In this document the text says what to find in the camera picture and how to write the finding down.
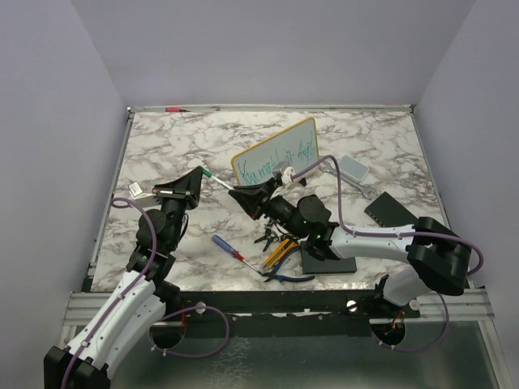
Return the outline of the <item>blue red screwdriver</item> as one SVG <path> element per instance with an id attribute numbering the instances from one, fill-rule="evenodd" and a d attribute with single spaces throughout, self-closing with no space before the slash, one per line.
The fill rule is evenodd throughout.
<path id="1" fill-rule="evenodd" d="M 224 252 L 232 256 L 234 259 L 237 259 L 238 261 L 244 263 L 249 268 L 251 268 L 256 273 L 261 273 L 256 267 L 254 267 L 252 264 L 250 264 L 247 260 L 244 259 L 244 257 L 239 253 L 238 250 L 235 250 L 228 242 L 226 242 L 223 238 L 219 237 L 218 235 L 212 236 L 212 241 L 220 247 Z"/>

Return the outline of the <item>black square pad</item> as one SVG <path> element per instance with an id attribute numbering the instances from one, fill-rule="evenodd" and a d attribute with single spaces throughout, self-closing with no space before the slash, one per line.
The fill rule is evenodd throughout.
<path id="1" fill-rule="evenodd" d="M 364 212 L 382 228 L 416 224 L 418 218 L 388 192 L 382 193 Z"/>

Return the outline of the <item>yellow black utility knife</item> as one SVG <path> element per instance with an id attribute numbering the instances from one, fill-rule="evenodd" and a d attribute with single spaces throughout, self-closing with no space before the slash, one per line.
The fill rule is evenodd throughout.
<path id="1" fill-rule="evenodd" d="M 297 241 L 286 238 L 280 245 L 265 259 L 263 269 L 273 269 L 287 254 L 299 248 Z"/>

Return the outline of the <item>red marker at rail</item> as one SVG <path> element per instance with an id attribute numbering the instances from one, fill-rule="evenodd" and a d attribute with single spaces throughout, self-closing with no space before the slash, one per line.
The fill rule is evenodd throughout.
<path id="1" fill-rule="evenodd" d="M 187 113 L 190 111 L 187 109 L 181 109 L 179 107 L 166 107 L 165 112 L 167 112 L 167 113 Z"/>

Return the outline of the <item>black cutting pliers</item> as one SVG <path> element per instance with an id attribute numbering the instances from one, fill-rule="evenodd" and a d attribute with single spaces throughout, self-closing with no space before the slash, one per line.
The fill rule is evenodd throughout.
<path id="1" fill-rule="evenodd" d="M 272 227 L 266 227 L 264 229 L 264 234 L 260 236 L 259 238 L 254 240 L 254 243 L 264 243 L 263 252 L 267 250 L 267 248 L 270 247 L 270 245 L 274 242 L 283 242 L 285 239 L 290 240 L 296 240 L 297 238 L 289 233 L 277 233 L 275 232 Z"/>

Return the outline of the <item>green whiteboard marker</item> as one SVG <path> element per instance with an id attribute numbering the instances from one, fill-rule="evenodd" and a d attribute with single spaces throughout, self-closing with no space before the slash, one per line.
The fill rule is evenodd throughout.
<path id="1" fill-rule="evenodd" d="M 213 181 L 217 182 L 219 185 L 223 186 L 227 190 L 232 190 L 233 189 L 233 187 L 231 185 L 229 185 L 228 183 L 222 181 L 220 178 L 216 177 L 215 175 L 213 175 L 208 170 L 203 169 L 203 174 L 204 174 L 205 177 L 212 179 Z"/>

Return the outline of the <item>black rectangular pad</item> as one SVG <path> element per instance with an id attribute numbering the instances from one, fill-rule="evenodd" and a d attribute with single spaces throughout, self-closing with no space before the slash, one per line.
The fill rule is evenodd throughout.
<path id="1" fill-rule="evenodd" d="M 301 245 L 302 273 L 306 275 L 353 274 L 357 271 L 355 258 L 319 260 L 313 257 L 303 242 Z"/>

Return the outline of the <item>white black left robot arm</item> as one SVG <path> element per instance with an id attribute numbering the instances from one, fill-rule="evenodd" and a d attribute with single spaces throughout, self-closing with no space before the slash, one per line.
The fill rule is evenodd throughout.
<path id="1" fill-rule="evenodd" d="M 173 318 L 178 287 L 166 281 L 174 252 L 187 230 L 187 212 L 199 204 L 204 175 L 198 166 L 152 188 L 152 205 L 115 197 L 113 207 L 139 211 L 136 246 L 121 280 L 84 329 L 44 358 L 46 388 L 108 388 L 116 369 L 159 318 Z"/>

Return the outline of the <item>white square box device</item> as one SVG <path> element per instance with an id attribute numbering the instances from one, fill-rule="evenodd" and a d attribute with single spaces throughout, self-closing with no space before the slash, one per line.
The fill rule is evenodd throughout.
<path id="1" fill-rule="evenodd" d="M 370 171 L 368 166 L 347 155 L 341 157 L 338 166 L 342 175 L 358 183 L 361 183 Z"/>

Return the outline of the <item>yellow framed whiteboard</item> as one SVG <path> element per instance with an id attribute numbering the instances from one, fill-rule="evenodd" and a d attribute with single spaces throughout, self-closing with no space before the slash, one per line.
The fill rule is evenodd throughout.
<path id="1" fill-rule="evenodd" d="M 281 162 L 299 173 L 319 158 L 315 119 L 306 118 L 236 154 L 231 166 L 238 185 L 249 186 L 267 181 Z"/>

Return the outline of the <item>silver open-end wrench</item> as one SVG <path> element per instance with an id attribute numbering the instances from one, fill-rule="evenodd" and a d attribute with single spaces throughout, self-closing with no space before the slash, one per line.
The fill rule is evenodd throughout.
<path id="1" fill-rule="evenodd" d="M 343 175 L 342 173 L 338 174 L 335 168 L 332 167 L 328 162 L 324 162 L 323 164 L 321 164 L 320 169 L 323 172 L 331 174 L 334 177 L 339 177 L 343 182 L 358 190 L 366 199 L 373 200 L 378 196 L 378 192 L 373 187 L 364 186 L 361 183 L 355 182 L 351 178 L 348 178 L 346 175 Z"/>

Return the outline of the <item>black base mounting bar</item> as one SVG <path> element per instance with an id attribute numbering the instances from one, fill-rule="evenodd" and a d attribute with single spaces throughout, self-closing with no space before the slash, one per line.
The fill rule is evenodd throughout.
<path id="1" fill-rule="evenodd" d="M 370 321 L 390 324 L 394 318 L 418 318 L 419 312 L 376 300 L 366 290 L 181 292 L 169 298 L 165 312 L 197 306 L 198 310 L 168 318 L 167 329 L 184 330 L 192 338 L 225 334 L 219 309 L 239 337 L 371 335 Z"/>

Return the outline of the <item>blue handled pliers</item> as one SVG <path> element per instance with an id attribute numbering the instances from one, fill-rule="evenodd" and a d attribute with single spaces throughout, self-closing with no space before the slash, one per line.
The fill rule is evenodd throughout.
<path id="1" fill-rule="evenodd" d="M 272 270 L 263 272 L 261 276 L 265 277 L 264 282 L 267 283 L 272 280 L 277 280 L 278 282 L 290 282 L 290 283 L 303 283 L 307 281 L 312 281 L 315 279 L 314 275 L 310 276 L 301 276 L 301 277 L 293 277 L 293 276 L 285 276 L 278 273 L 278 271 L 281 269 L 282 265 L 295 253 L 299 252 L 299 248 L 295 248 L 292 250 L 287 251 L 285 254 L 282 255 L 281 260 L 274 265 Z"/>

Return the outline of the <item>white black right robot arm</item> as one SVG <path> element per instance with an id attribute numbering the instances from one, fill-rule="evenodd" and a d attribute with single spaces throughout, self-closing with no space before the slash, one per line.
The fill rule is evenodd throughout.
<path id="1" fill-rule="evenodd" d="M 258 185 L 235 186 L 229 195 L 253 220 L 265 216 L 305 240 L 307 251 L 318 260 L 364 257 L 405 264 L 377 285 L 372 306 L 378 315 L 390 317 L 429 292 L 460 296 L 465 291 L 474 248 L 437 220 L 420 217 L 397 227 L 349 227 L 332 222 L 332 213 L 316 195 L 292 204 L 275 193 L 277 187 L 277 180 L 271 178 Z"/>

